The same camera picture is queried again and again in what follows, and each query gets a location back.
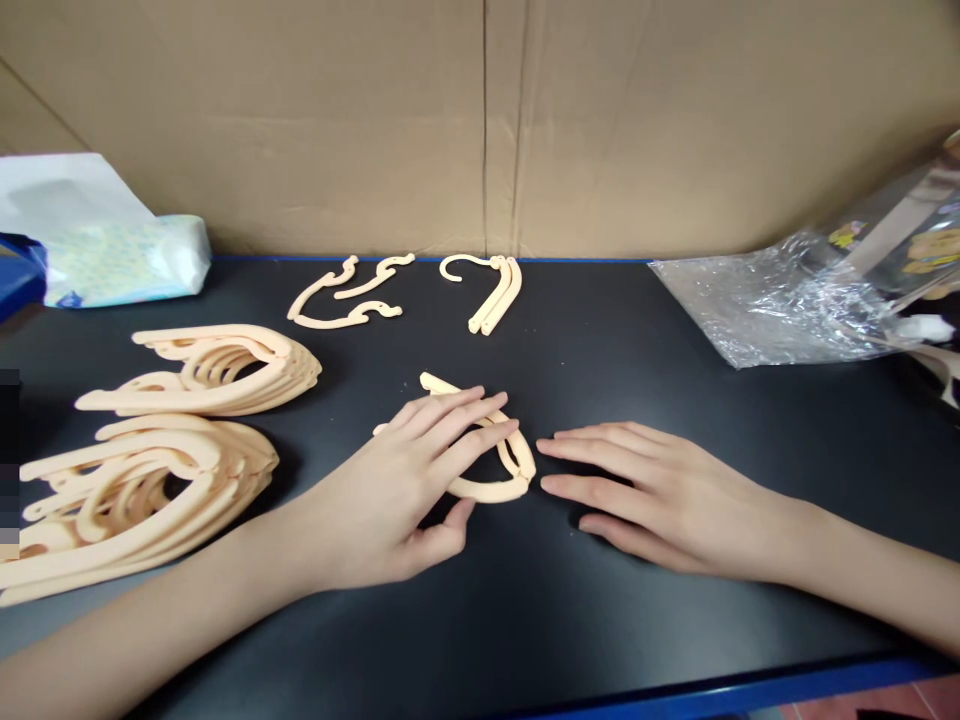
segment hand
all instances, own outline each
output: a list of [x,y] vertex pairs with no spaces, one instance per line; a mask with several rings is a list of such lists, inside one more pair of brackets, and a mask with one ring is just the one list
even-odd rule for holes
[[285,542],[300,594],[410,578],[458,554],[472,500],[443,524],[417,525],[450,483],[514,432],[516,420],[460,435],[499,410],[506,393],[483,398],[475,387],[407,403],[353,457],[288,505],[263,516]]
[[688,440],[637,423],[609,423],[540,440],[545,455],[628,480],[551,475],[552,495],[590,513],[580,529],[671,570],[789,582],[816,508],[757,485]]

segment black table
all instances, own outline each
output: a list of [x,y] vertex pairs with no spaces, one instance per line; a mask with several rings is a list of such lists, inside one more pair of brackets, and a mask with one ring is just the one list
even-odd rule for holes
[[[888,360],[735,371],[638,264],[524,263],[523,291],[490,337],[466,325],[497,277],[466,263],[462,283],[417,262],[362,298],[402,305],[399,318],[325,332],[287,321],[297,293],[329,270],[339,263],[222,260],[198,298],[45,310],[8,332],[0,367],[21,371],[24,460],[92,444],[113,416],[73,410],[82,393],[175,369],[130,342],[132,332],[253,323],[303,343],[324,367],[306,395],[242,419],[281,458],[253,512],[345,460],[421,394],[418,376],[429,370],[509,391],[506,411],[531,444],[557,429],[634,419],[768,487],[960,560],[960,437]],[[354,282],[372,272],[364,263]],[[321,293],[305,312],[339,317],[359,301]],[[468,475],[503,479],[486,460]],[[539,455],[537,464],[541,474],[565,469]],[[41,491],[25,485],[22,504]],[[892,628],[817,598],[628,557],[577,532],[579,512],[536,485],[517,502],[481,506],[461,556],[407,583],[288,607],[181,673],[138,716],[474,717],[891,657],[936,664]],[[0,610],[0,656],[151,574]]]

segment cardboard wall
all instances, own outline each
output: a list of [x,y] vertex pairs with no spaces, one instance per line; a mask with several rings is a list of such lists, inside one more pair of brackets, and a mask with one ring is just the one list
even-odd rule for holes
[[953,0],[3,0],[0,152],[93,149],[221,251],[683,256],[960,124]]

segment left hand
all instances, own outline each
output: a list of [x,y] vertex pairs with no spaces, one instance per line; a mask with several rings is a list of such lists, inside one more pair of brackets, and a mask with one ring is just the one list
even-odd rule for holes
[[343,465],[261,518],[298,594],[404,580],[463,549],[472,500],[441,525],[417,526],[457,476],[519,426],[510,420],[461,438],[507,402],[506,393],[483,395],[475,387],[407,403]]

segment stack of hangers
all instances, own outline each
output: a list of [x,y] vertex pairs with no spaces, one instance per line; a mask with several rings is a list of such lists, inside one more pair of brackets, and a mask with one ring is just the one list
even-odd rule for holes
[[[133,341],[166,360],[182,362],[183,368],[140,375],[116,390],[94,390],[77,400],[78,410],[114,410],[120,416],[252,415],[310,389],[322,370],[303,345],[257,325],[153,330],[134,333]],[[256,362],[264,366],[237,379]]]
[[232,522],[278,462],[256,430],[194,415],[132,418],[96,439],[21,468],[22,481],[45,480],[54,494],[24,510],[35,522],[21,531],[21,558],[0,564],[0,606],[175,560]]

